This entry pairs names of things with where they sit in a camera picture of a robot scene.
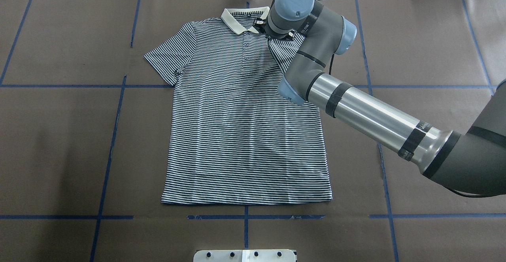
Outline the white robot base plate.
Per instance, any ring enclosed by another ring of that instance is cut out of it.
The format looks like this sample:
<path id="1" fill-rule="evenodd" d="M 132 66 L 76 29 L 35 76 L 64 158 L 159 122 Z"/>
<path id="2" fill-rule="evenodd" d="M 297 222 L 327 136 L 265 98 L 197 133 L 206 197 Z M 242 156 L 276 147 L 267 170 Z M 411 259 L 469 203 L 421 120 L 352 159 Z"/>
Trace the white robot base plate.
<path id="1" fill-rule="evenodd" d="M 290 249 L 200 250 L 194 262 L 297 262 L 296 251 Z"/>

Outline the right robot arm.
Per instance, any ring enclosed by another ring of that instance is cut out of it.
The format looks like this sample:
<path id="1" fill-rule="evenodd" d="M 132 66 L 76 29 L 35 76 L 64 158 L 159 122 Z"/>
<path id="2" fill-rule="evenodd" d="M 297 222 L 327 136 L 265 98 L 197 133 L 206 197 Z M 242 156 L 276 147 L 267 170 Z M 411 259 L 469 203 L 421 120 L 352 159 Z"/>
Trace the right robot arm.
<path id="1" fill-rule="evenodd" d="M 357 28 L 318 0 L 273 0 L 254 27 L 272 39 L 305 39 L 284 73 L 278 93 L 296 105 L 309 102 L 333 118 L 414 163 L 427 179 L 463 196 L 506 192 L 505 82 L 464 135 L 439 130 L 325 73 L 344 54 Z"/>

